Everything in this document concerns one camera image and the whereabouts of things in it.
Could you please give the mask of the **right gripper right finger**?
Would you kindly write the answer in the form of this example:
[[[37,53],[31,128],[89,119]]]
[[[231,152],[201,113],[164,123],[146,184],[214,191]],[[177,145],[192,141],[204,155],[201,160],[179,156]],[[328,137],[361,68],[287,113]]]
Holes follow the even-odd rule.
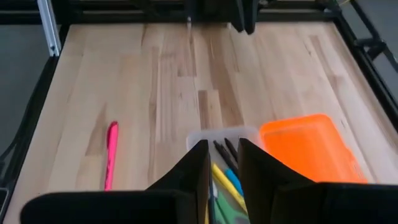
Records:
[[[398,224],[398,185],[317,183],[246,138],[238,163],[251,224]]]

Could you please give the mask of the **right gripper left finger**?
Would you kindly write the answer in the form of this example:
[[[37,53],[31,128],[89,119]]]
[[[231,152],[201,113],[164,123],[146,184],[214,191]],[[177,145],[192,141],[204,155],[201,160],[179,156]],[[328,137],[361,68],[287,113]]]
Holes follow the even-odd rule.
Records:
[[[204,224],[208,141],[201,140],[145,190],[55,192],[27,202],[21,224]]]

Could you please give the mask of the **yellow highlighter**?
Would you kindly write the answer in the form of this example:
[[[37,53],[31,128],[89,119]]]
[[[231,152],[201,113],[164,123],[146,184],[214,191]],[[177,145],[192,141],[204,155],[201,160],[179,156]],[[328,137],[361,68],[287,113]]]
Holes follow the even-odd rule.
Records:
[[[235,201],[237,201],[237,203],[244,210],[244,212],[248,213],[243,196],[236,190],[232,182],[224,175],[221,169],[215,163],[212,163],[211,170],[215,177],[225,187],[225,189],[233,196]]]

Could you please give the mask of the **clear box with orange lid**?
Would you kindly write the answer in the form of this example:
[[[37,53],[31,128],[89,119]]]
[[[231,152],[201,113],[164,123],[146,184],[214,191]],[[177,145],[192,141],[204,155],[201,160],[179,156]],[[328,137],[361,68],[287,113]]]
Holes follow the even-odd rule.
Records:
[[[283,119],[264,124],[260,129],[238,126],[193,132],[187,148],[208,141],[211,161],[225,161],[213,141],[228,138],[238,153],[238,143],[246,138],[257,147],[304,177],[320,183],[369,184],[353,153],[346,147],[332,120],[324,114]]]

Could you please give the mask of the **pink highlighter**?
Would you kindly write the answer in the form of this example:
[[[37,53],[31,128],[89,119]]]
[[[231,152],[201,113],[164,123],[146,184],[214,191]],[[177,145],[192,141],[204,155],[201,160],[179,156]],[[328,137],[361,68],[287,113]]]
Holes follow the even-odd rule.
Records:
[[[117,121],[111,122],[106,137],[107,160],[106,160],[106,175],[104,181],[105,191],[109,191],[112,189],[114,165],[116,161],[116,151],[118,146],[118,133],[119,133],[118,122]]]

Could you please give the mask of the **black aluminium table frame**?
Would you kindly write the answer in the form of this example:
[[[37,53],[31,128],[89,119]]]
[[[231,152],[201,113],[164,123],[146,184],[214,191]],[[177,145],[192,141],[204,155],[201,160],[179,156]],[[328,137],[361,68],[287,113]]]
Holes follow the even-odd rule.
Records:
[[[51,2],[52,7],[55,7],[55,19],[62,25],[58,32],[62,47],[72,24],[190,22],[183,0],[51,0]],[[350,4],[372,35],[371,38],[381,39],[377,29],[357,1],[351,0]],[[354,42],[359,38],[355,36],[345,20],[337,1],[259,0],[256,22],[293,21],[332,21],[335,23],[352,56],[364,73],[374,95],[398,132],[398,101],[393,98],[386,83],[374,67],[373,60],[366,53],[368,49],[354,45]],[[0,0],[0,25],[41,23],[37,0]],[[383,54],[398,73],[398,61],[388,45]],[[4,160],[11,153],[11,161],[4,168],[3,177],[1,177],[0,172],[0,193],[7,193],[4,203],[9,202],[12,197],[22,163],[27,154],[27,147],[32,139],[59,57],[50,56],[47,60],[39,82],[28,101],[21,125],[9,147],[0,155],[0,168],[4,168]]]

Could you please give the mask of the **black frame clamp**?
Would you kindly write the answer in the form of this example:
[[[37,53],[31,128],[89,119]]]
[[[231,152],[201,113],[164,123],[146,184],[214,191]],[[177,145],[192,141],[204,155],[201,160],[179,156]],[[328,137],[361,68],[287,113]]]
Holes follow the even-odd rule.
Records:
[[[371,60],[376,59],[387,47],[387,44],[382,39],[374,38],[357,39],[354,45],[359,48],[368,49],[366,53]]]

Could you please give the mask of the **silver aluminium bracket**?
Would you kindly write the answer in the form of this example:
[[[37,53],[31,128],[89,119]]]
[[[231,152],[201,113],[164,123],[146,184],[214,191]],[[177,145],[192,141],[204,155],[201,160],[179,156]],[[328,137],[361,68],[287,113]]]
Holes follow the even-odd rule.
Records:
[[[40,18],[42,21],[50,56],[59,56],[62,45],[58,34],[55,14],[51,0],[37,0]]]

